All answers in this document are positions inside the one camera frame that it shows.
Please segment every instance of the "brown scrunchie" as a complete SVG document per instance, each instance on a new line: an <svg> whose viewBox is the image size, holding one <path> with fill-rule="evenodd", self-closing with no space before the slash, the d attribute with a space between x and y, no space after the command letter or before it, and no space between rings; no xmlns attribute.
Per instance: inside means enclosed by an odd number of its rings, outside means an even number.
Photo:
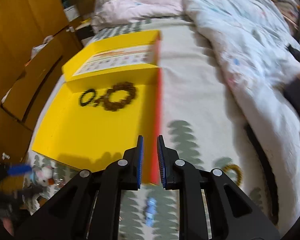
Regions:
<svg viewBox="0 0 300 240"><path fill-rule="evenodd" d="M125 99L121 99L120 101L110 102L109 101L110 95L119 90L127 91L129 95L127 95ZM105 95L95 100L94 106L98 106L99 103L102 101L105 110L115 112L118 109L124 108L125 105L130 104L131 101L136 97L136 91L137 89L133 86L133 83L130 82L118 83L116 85L113 85L112 88L108 89Z"/></svg>

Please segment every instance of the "blue toy figure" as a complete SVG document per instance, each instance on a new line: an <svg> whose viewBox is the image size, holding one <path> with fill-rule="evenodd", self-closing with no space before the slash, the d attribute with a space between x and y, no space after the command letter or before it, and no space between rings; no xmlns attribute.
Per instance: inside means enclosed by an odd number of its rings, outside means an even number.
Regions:
<svg viewBox="0 0 300 240"><path fill-rule="evenodd" d="M154 215L157 213L156 208L157 201L154 198L148 198L147 200L147 208L146 208L146 225L148 227L153 226Z"/></svg>

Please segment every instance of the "yellow box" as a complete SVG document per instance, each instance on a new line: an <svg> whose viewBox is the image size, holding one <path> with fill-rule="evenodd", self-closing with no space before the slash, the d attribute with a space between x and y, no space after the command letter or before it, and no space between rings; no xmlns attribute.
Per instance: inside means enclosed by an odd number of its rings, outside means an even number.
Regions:
<svg viewBox="0 0 300 240"><path fill-rule="evenodd" d="M159 40L159 31L124 34L91 43L69 60L63 66L66 83L45 114L32 150L66 165L95 172L122 158L124 151L135 147L138 135L142 135L142 181L157 182L157 174L151 169L157 169L153 153L160 126L160 69L155 65ZM110 50L142 45L153 45L152 64L119 66L76 75L95 54L102 52L104 55ZM108 88L125 81L134 84L137 95L123 109L111 112L101 104L97 107L80 106L79 98L84 91L93 88L98 98ZM126 94L118 91L111 95L111 101L118 101Z"/></svg>

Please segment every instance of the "black hair tie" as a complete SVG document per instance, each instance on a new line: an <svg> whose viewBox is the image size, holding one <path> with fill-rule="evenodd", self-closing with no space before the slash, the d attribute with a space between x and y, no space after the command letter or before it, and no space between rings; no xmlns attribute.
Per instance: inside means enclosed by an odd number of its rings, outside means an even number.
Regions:
<svg viewBox="0 0 300 240"><path fill-rule="evenodd" d="M82 102L83 97L88 93L93 93L92 97L87 102ZM90 104L93 101L93 99L96 97L96 95L97 95L96 90L93 88L90 88L90 89L86 90L85 92L83 92L83 94L79 98L80 106L87 106L88 104Z"/></svg>

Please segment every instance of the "white plush mouse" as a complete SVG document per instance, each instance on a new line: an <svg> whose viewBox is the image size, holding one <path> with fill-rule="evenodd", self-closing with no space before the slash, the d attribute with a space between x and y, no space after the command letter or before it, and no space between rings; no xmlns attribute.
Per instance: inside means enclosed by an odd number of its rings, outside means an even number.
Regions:
<svg viewBox="0 0 300 240"><path fill-rule="evenodd" d="M33 169L31 180L35 184L47 187L54 184L53 168L51 166L37 167Z"/></svg>

